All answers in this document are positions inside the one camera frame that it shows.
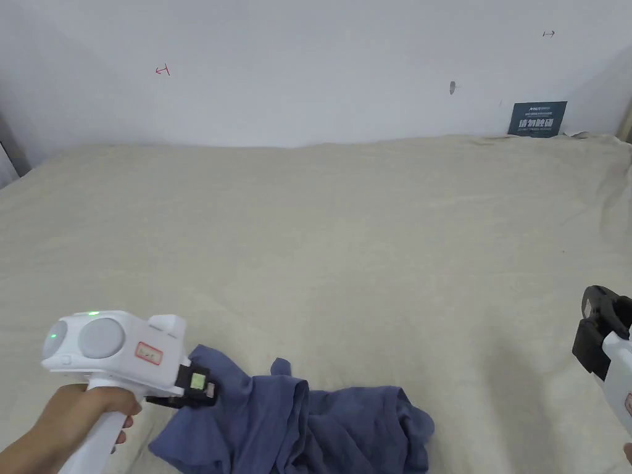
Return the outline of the person's left hand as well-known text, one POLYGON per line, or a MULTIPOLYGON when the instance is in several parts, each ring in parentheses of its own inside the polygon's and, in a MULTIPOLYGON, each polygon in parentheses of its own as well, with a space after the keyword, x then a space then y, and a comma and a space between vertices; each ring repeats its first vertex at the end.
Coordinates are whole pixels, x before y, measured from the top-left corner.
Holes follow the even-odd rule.
POLYGON ((64 385, 50 398, 33 431, 36 440, 44 443, 52 460, 59 464, 80 447, 102 415, 123 415, 123 425, 112 445, 115 449, 126 441, 124 429, 132 426, 133 417, 140 412, 141 404, 125 389, 64 385))

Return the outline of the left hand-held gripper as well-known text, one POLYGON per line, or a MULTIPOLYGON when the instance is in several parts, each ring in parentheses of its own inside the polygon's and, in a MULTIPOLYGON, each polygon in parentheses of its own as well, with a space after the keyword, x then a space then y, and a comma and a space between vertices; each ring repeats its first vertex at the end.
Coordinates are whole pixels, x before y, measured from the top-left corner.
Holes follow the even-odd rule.
POLYGON ((88 389, 122 388, 135 401, 168 409, 217 402, 210 370, 185 356, 186 322, 173 314, 145 320, 121 310, 62 317, 43 344, 42 366, 84 378, 88 389))

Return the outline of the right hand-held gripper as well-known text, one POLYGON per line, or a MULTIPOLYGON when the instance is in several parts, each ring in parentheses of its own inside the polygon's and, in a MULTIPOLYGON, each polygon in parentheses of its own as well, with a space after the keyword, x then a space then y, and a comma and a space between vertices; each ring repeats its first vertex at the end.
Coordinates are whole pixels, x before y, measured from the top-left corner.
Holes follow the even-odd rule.
POLYGON ((625 430, 631 430, 631 299, 599 285, 588 286, 572 353, 597 381, 625 430))

